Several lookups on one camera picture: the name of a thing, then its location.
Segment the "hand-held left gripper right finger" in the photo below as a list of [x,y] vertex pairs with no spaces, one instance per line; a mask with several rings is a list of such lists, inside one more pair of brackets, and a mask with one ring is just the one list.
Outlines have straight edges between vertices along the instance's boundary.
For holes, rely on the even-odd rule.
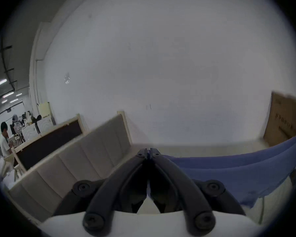
[[168,183],[174,192],[163,212],[182,209],[187,231],[193,236],[205,236],[213,231],[217,220],[213,211],[243,215],[245,212],[234,196],[218,180],[199,181],[190,179],[176,164],[161,155],[156,148],[147,150],[147,160],[152,167],[151,192],[155,193],[160,179]]

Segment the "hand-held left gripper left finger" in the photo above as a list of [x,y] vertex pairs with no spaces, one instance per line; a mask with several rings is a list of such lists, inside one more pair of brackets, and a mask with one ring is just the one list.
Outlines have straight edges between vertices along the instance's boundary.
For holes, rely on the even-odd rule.
[[119,195],[147,160],[148,150],[144,148],[106,179],[77,181],[53,216],[85,212],[82,220],[84,230],[92,236],[107,236],[111,231],[115,205],[119,203],[122,208],[122,203],[118,202]]

